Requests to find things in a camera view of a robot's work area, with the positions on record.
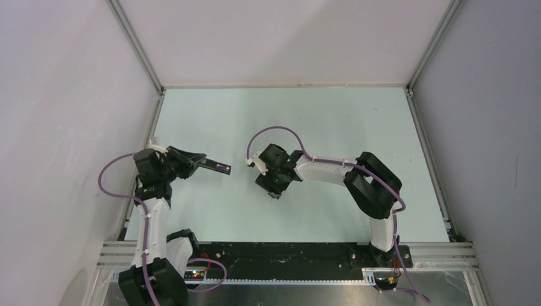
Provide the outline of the black remote control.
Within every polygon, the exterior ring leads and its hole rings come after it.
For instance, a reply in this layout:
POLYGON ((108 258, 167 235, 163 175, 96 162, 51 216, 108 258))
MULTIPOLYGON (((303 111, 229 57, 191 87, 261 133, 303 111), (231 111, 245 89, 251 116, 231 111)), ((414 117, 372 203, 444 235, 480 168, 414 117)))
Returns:
POLYGON ((222 173, 222 174, 225 174, 225 175, 230 175, 231 170, 232 170, 232 167, 230 165, 227 165, 225 163, 220 163, 220 162, 214 161, 212 159, 206 159, 206 163, 204 165, 201 165, 200 168, 216 171, 216 172, 219 172, 219 173, 222 173), (229 167, 229 171, 220 171, 220 170, 216 169, 216 166, 227 166, 227 167, 229 167))

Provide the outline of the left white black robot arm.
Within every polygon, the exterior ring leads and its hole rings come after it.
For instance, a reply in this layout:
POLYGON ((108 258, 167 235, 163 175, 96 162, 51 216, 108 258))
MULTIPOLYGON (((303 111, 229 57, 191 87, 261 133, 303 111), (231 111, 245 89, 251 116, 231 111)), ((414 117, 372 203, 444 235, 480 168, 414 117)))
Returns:
POLYGON ((119 274, 119 287, 128 305, 187 305, 184 281, 186 265, 202 257, 190 229, 174 235, 177 255, 167 258, 167 222, 171 211, 175 179, 188 179, 205 161, 206 154, 191 153, 169 146, 163 150, 144 149, 133 156, 140 186, 135 202, 141 227, 136 252, 128 270, 119 274))

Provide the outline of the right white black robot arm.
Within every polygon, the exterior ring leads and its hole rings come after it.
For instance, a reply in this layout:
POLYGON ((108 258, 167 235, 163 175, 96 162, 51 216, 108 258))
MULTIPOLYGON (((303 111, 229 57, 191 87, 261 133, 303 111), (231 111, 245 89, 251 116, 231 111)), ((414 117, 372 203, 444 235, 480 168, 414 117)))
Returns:
POLYGON ((391 215, 403 184, 374 154, 363 152, 355 159, 321 158, 302 150, 287 153, 272 143, 248 157, 246 163, 260 172, 256 184, 275 199, 292 182, 317 181, 345 187, 369 217, 373 262, 388 266, 396 259, 391 215))

